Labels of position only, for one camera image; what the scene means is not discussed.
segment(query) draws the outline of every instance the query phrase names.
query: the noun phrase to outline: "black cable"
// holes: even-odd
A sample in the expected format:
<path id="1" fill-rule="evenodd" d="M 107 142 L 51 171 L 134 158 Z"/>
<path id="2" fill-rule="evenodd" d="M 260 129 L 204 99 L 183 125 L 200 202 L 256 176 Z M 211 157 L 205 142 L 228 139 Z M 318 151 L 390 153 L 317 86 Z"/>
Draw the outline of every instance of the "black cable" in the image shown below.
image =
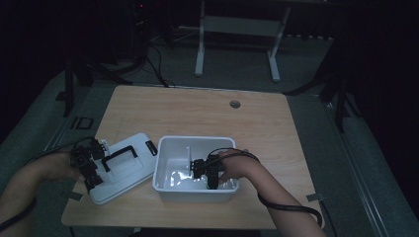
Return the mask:
<path id="1" fill-rule="evenodd" d="M 327 218 L 329 219 L 330 226 L 332 227 L 332 231 L 333 231 L 334 236 L 337 237 L 338 234 L 336 232 L 335 225 L 333 224 L 333 221 L 332 221 L 332 218 L 330 216 L 329 210 L 326 208 L 326 204 L 324 204 L 324 200 L 320 201 L 320 205 L 321 205 L 321 207 L 323 207 L 324 212 L 326 212 L 326 215 L 327 215 Z"/>
<path id="2" fill-rule="evenodd" d="M 218 151 L 218 150 L 235 150 L 235 151 L 238 151 L 238 152 L 237 153 L 228 154 L 228 155 L 224 155 L 224 156 L 220 156 L 220 157 L 218 157 L 218 159 L 215 159 L 215 160 L 212 160 L 212 161 L 206 163 L 205 166 L 209 166 L 212 163 L 215 163 L 215 162 L 218 162 L 218 161 L 223 160 L 225 158 L 229 158 L 229 157 L 233 157 L 233 156 L 246 156 L 246 157 L 252 158 L 252 159 L 254 159 L 254 160 L 256 160 L 256 161 L 258 161 L 260 163 L 259 159 L 255 155 L 253 155 L 252 153 L 250 153 L 248 151 L 245 151 L 245 150 L 240 150 L 240 149 L 231 148 L 231 147 L 230 148 L 218 148 L 218 149 L 215 149 L 214 151 L 212 151 L 212 152 L 209 153 L 209 156 L 213 152 Z"/>
<path id="3" fill-rule="evenodd" d="M 323 224 L 323 218 L 321 217 L 320 212 L 318 212 L 316 209 L 303 206 L 303 205 L 284 205 L 284 204 L 271 203 L 271 202 L 268 202 L 266 199 L 264 199 L 259 193 L 258 193 L 258 198 L 259 198 L 259 201 L 268 208 L 272 208 L 276 210 L 284 210 L 284 211 L 299 211 L 299 212 L 310 213 L 316 216 L 317 223 L 320 227 Z"/>
<path id="4" fill-rule="evenodd" d="M 164 80 L 163 77 L 161 76 L 161 53 L 155 46 L 150 45 L 150 47 L 153 48 L 158 54 L 158 69 L 154 66 L 154 64 L 151 62 L 151 60 L 148 56 L 146 57 L 147 61 L 148 61 L 148 63 L 150 63 L 151 67 L 153 68 L 154 73 L 155 73 L 156 77 L 158 78 L 158 80 L 160 81 L 160 83 L 164 87 L 168 88 L 169 85 L 167 85 L 166 80 Z"/>
<path id="5" fill-rule="evenodd" d="M 32 210 L 34 209 L 36 205 L 37 205 L 37 199 L 34 198 L 31 201 L 31 203 L 21 213 L 13 216 L 12 218 L 4 221 L 3 223 L 0 223 L 0 232 L 9 228 L 10 226 L 22 220 L 23 218 L 25 218 L 27 215 L 29 215 L 32 212 Z"/>
<path id="6" fill-rule="evenodd" d="M 55 152 L 57 152 L 59 149 L 62 149 L 62 148 L 64 148 L 64 147 L 67 147 L 67 146 L 72 145 L 72 146 L 73 146 L 73 148 L 74 148 L 74 147 L 76 147 L 76 146 L 77 146 L 77 144 L 78 144 L 78 143 L 80 143 L 80 142 L 82 142 L 82 141 L 84 141 L 84 140 L 93 140 L 93 139 L 95 139 L 95 137 L 93 137 L 93 136 L 86 136 L 86 137 L 83 137 L 83 138 L 81 138 L 81 139 L 79 139 L 79 140 L 69 142 L 69 143 L 67 143 L 67 144 L 57 145 L 57 146 L 55 146 L 55 147 L 52 147 L 52 148 L 50 148 L 50 149 L 48 149 L 48 150 L 46 150 L 46 151 L 41 152 L 40 154 L 38 154 L 38 155 L 36 155 L 36 156 L 34 156 L 34 157 L 32 157 L 29 161 L 27 161 L 27 162 L 25 163 L 25 165 L 28 165 L 29 163 L 34 162 L 34 161 L 36 161 L 36 160 L 40 159 L 41 157 L 43 157 L 43 156 L 45 156 L 45 155 L 49 155 L 49 154 L 55 153 Z"/>
<path id="7" fill-rule="evenodd" d="M 235 150 L 235 151 L 238 151 L 238 152 L 227 154 L 227 155 L 224 155 L 224 156 L 220 156 L 218 159 L 215 159 L 211 162 L 206 163 L 205 166 L 208 166 L 209 164 L 212 164 L 214 162 L 218 162 L 220 160 L 223 160 L 223 159 L 226 159 L 226 158 L 229 158 L 229 157 L 233 157 L 233 156 L 250 157 L 250 158 L 255 159 L 256 161 L 258 161 L 260 163 L 259 159 L 255 155 L 253 155 L 252 153 L 250 153 L 248 151 L 245 151 L 245 150 L 239 150 L 239 149 L 236 149 L 236 148 L 218 148 L 218 149 L 215 149 L 214 151 L 210 152 L 209 156 L 212 155 L 212 153 L 215 152 L 215 151 L 225 150 L 225 149 L 230 149 L 230 150 L 232 149 L 232 150 Z M 264 199 L 261 195 L 259 195 L 259 193 L 258 193 L 258 198 L 259 198 L 259 201 L 268 208 L 273 208 L 273 209 L 276 209 L 276 210 L 283 210 L 283 211 L 299 211 L 299 212 L 310 213 L 310 214 L 313 214 L 313 215 L 316 216 L 317 223 L 320 227 L 323 224 L 323 218 L 322 218 L 320 212 L 318 212 L 316 209 L 313 209 L 313 208 L 308 207 L 308 206 L 303 206 L 303 205 L 285 205 L 285 204 L 271 203 L 271 202 L 268 202 L 266 199 Z"/>

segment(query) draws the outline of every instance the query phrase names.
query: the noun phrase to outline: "wire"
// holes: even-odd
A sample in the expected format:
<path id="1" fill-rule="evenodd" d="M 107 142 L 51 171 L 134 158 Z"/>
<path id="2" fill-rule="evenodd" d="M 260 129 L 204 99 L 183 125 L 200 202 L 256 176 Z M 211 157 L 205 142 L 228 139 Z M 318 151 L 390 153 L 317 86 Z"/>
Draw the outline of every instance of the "wire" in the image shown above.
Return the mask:
<path id="1" fill-rule="evenodd" d="M 218 159 L 214 159 L 213 161 L 210 161 L 210 162 L 206 163 L 205 166 L 208 166 L 209 164 L 212 164 L 214 162 L 218 162 L 220 160 L 223 160 L 223 159 L 226 159 L 226 158 L 229 158 L 229 157 L 233 157 L 233 156 L 250 157 L 254 160 L 257 160 L 260 163 L 260 160 L 255 155 L 253 155 L 252 153 L 250 153 L 246 150 L 239 150 L 239 149 L 236 149 L 236 148 L 218 148 L 218 149 L 215 149 L 214 151 L 210 152 L 209 156 L 212 155 L 212 153 L 215 152 L 215 151 L 225 150 L 225 149 L 235 150 L 235 151 L 238 151 L 238 152 L 227 154 L 227 155 L 224 155 L 224 156 L 218 156 Z M 316 216 L 317 223 L 318 223 L 319 226 L 322 226 L 322 224 L 323 224 L 323 218 L 322 218 L 320 212 L 318 212 L 314 208 L 311 208 L 311 207 L 308 207 L 308 206 L 303 206 L 303 205 L 285 205 L 285 204 L 271 203 L 271 202 L 267 201 L 266 199 L 264 199 L 259 193 L 258 193 L 258 198 L 259 198 L 259 201 L 268 208 L 273 208 L 273 209 L 277 209 L 277 210 L 284 210 L 284 211 L 299 211 L 299 212 L 310 213 L 310 214 L 313 214 L 313 215 Z"/>
<path id="2" fill-rule="evenodd" d="M 329 210 L 326 208 L 326 204 L 324 203 L 324 200 L 320 201 L 320 205 L 321 205 L 321 207 L 323 207 L 324 212 L 326 212 L 326 215 L 327 215 L 327 218 L 329 219 L 330 226 L 332 227 L 332 231 L 333 231 L 334 236 L 337 237 L 338 234 L 336 232 L 335 225 L 333 224 L 332 218 L 330 216 Z"/>
<path id="3" fill-rule="evenodd" d="M 250 153 L 250 152 L 248 152 L 246 150 L 240 150 L 240 149 L 231 148 L 231 147 L 215 149 L 214 151 L 212 151 L 212 152 L 209 153 L 209 156 L 213 152 L 218 151 L 218 150 L 235 150 L 235 151 L 238 151 L 238 152 L 237 153 L 227 154 L 227 155 L 224 155 L 224 156 L 218 156 L 218 159 L 214 159 L 214 160 L 212 160 L 210 162 L 207 162 L 204 167 L 209 166 L 212 163 L 221 161 L 221 160 L 223 160 L 225 158 L 229 158 L 229 157 L 233 157 L 233 156 L 247 156 L 247 157 L 250 157 L 250 158 L 252 158 L 252 159 L 254 159 L 254 160 L 256 160 L 256 161 L 258 161 L 260 163 L 259 159 L 255 155 L 253 155 L 252 153 Z"/>
<path id="4" fill-rule="evenodd" d="M 166 80 L 164 80 L 163 77 L 161 76 L 161 53 L 155 46 L 150 45 L 150 47 L 153 48 L 158 54 L 158 69 L 154 66 L 154 64 L 151 62 L 148 56 L 147 56 L 147 61 L 148 63 L 150 63 L 151 67 L 153 68 L 155 76 L 159 79 L 160 83 L 164 87 L 168 88 L 169 85 L 167 85 Z"/>
<path id="5" fill-rule="evenodd" d="M 80 143 L 80 142 L 82 142 L 84 140 L 93 140 L 93 139 L 95 139 L 95 137 L 93 137 L 93 136 L 86 136 L 86 137 L 83 137 L 83 138 L 81 138 L 79 140 L 76 140 L 76 141 L 73 141 L 73 142 L 69 142 L 69 143 L 66 143 L 66 144 L 63 144 L 63 145 L 57 145 L 55 147 L 52 147 L 52 148 L 50 148 L 50 149 L 48 149 L 48 150 L 46 150 L 44 152 L 41 152 L 40 154 L 38 154 L 38 155 L 36 155 L 34 157 L 32 157 L 29 161 L 27 161 L 25 163 L 25 165 L 28 165 L 29 163 L 34 162 L 34 161 L 40 159 L 41 157 L 43 157 L 45 155 L 56 153 L 59 149 L 62 149 L 64 147 L 67 147 L 67 146 L 72 145 L 73 148 L 75 148 L 78 143 Z"/>
<path id="6" fill-rule="evenodd" d="M 272 208 L 276 210 L 284 210 L 284 211 L 298 211 L 298 212 L 310 213 L 316 216 L 317 223 L 320 227 L 323 224 L 323 218 L 321 217 L 320 212 L 318 212 L 316 209 L 303 206 L 303 205 L 284 205 L 284 204 L 271 203 L 271 202 L 268 202 L 266 199 L 264 199 L 259 193 L 258 193 L 258 198 L 259 198 L 259 201 L 268 208 Z"/>

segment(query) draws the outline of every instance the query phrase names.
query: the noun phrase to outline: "white plastic container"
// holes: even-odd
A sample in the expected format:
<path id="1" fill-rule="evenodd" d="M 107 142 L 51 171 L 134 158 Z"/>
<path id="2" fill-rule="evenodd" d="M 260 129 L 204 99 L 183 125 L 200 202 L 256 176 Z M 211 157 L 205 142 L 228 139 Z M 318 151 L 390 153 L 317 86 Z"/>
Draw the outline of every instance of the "white plastic container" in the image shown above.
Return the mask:
<path id="1" fill-rule="evenodd" d="M 190 161 L 206 160 L 215 149 L 231 147 L 235 148 L 235 142 L 229 137 L 162 137 L 158 143 L 153 188 L 163 201 L 227 202 L 237 192 L 238 180 L 231 179 L 217 190 L 208 190 L 207 176 L 194 180 Z"/>

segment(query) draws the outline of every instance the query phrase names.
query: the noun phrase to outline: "metal stand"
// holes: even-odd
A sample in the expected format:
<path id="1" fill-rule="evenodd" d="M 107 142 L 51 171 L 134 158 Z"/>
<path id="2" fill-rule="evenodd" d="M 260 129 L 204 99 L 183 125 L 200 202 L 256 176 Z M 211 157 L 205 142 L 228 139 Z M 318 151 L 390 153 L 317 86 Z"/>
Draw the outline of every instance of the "metal stand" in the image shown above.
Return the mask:
<path id="1" fill-rule="evenodd" d="M 281 21 L 265 21 L 255 19 L 228 18 L 218 16 L 206 16 L 206 1 L 201 1 L 201 19 L 200 19 L 200 45 L 198 48 L 197 64 L 195 75 L 202 76 L 204 70 L 204 33 L 218 32 L 228 34 L 242 34 L 262 37 L 275 37 L 275 43 L 272 49 L 268 50 L 269 65 L 271 66 L 272 79 L 275 82 L 281 80 L 278 70 L 276 54 L 280 46 L 284 28 L 290 14 L 291 8 L 285 9 Z"/>

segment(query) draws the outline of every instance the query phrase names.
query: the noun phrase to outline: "wooden table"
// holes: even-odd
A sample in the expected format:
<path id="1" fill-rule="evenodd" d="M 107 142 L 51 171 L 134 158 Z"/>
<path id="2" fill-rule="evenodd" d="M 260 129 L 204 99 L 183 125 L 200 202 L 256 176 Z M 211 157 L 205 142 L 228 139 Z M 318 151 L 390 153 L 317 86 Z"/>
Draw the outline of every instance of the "wooden table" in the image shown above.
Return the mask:
<path id="1" fill-rule="evenodd" d="M 231 101 L 240 103 L 238 109 Z M 109 102 L 98 139 L 112 145 L 139 132 L 158 144 L 164 135 L 227 136 L 249 149 L 303 205 L 320 211 L 287 98 L 281 94 L 118 87 Z M 151 179 L 105 204 L 96 205 L 83 184 L 62 215 L 69 226 L 274 229 L 253 186 L 240 180 L 239 191 L 226 203 L 163 202 Z"/>

